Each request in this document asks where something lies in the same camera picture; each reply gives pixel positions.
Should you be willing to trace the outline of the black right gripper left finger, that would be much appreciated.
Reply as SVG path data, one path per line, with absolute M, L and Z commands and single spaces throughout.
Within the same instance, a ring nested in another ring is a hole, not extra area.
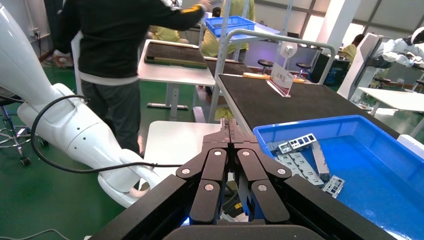
M 201 152 L 109 222 L 92 240 L 194 240 L 197 227 L 214 227 L 226 190 L 228 122 L 205 135 Z

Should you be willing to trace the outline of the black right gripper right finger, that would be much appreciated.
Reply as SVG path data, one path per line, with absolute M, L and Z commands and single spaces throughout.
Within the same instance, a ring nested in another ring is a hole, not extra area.
M 392 236 L 264 154 L 257 138 L 229 123 L 234 177 L 251 240 L 390 240 Z

